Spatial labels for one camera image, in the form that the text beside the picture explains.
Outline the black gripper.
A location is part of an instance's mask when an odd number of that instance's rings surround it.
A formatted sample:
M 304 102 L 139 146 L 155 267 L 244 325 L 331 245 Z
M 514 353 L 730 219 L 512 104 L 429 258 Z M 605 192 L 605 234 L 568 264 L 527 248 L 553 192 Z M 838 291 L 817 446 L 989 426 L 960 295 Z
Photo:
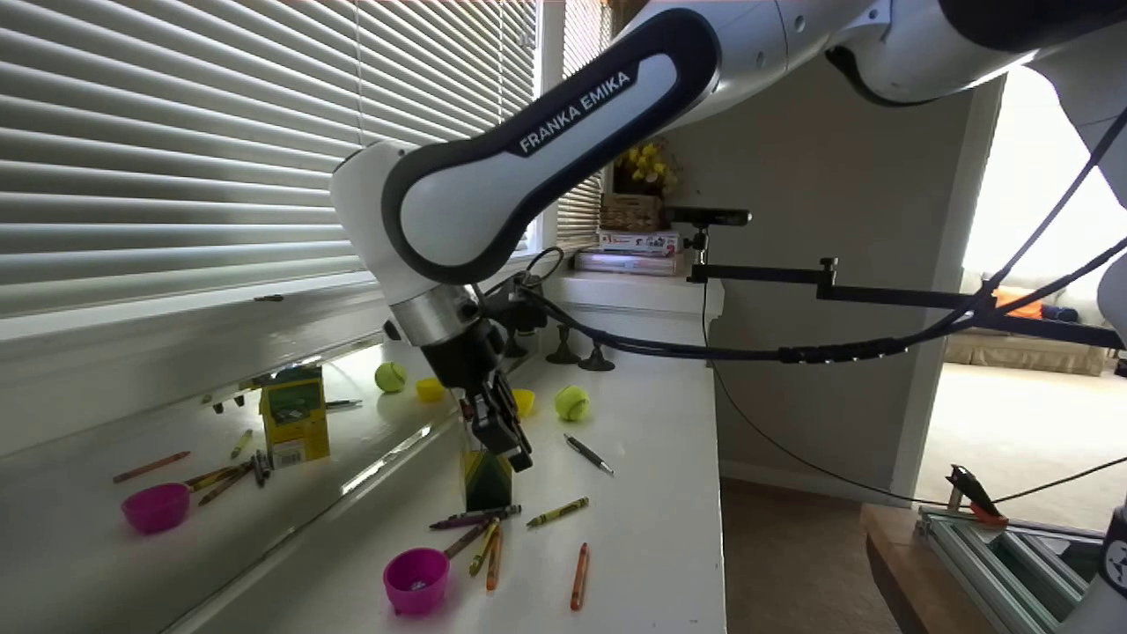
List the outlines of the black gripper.
M 514 472 L 524 472 L 533 464 L 533 443 L 512 401 L 491 325 L 474 321 L 450 340 L 426 344 L 422 354 L 440 383 L 463 394 L 463 416 L 471 436 L 485 452 L 505 455 Z

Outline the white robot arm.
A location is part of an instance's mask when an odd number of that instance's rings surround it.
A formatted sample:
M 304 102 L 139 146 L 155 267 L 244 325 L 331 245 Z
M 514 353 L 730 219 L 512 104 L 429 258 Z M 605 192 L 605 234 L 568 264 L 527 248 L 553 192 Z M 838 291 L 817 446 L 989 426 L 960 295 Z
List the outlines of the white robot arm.
M 471 286 L 574 182 L 813 56 L 888 104 L 960 93 L 1046 56 L 1070 124 L 1091 132 L 1113 113 L 1125 25 L 1127 0 L 647 0 L 608 50 L 505 124 L 466 140 L 356 146 L 331 173 L 331 204 L 402 334 L 463 394 L 478 446 L 527 467 Z

